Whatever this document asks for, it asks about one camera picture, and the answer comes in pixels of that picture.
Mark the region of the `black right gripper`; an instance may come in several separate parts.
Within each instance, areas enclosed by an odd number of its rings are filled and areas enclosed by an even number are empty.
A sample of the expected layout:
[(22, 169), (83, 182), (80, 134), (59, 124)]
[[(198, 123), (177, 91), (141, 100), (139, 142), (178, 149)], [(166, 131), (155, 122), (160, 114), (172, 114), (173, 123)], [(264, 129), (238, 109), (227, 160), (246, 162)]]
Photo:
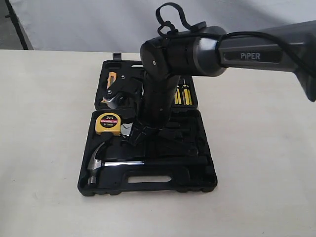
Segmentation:
[(128, 142), (135, 146), (159, 132), (159, 140), (171, 151), (182, 156), (197, 156), (196, 146), (176, 139), (173, 131), (161, 130), (170, 118), (169, 84), (170, 77), (164, 77), (161, 80), (152, 76), (145, 77), (140, 107)]

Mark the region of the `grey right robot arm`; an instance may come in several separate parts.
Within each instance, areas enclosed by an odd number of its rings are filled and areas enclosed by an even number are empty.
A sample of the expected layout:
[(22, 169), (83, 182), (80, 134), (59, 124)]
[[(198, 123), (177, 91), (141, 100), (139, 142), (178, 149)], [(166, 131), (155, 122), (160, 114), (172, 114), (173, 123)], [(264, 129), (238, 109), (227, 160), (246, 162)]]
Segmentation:
[(316, 99), (316, 23), (226, 33), (204, 27), (145, 41), (143, 96), (129, 143), (155, 136), (169, 121), (180, 77), (217, 77), (227, 68), (293, 73), (307, 98)]

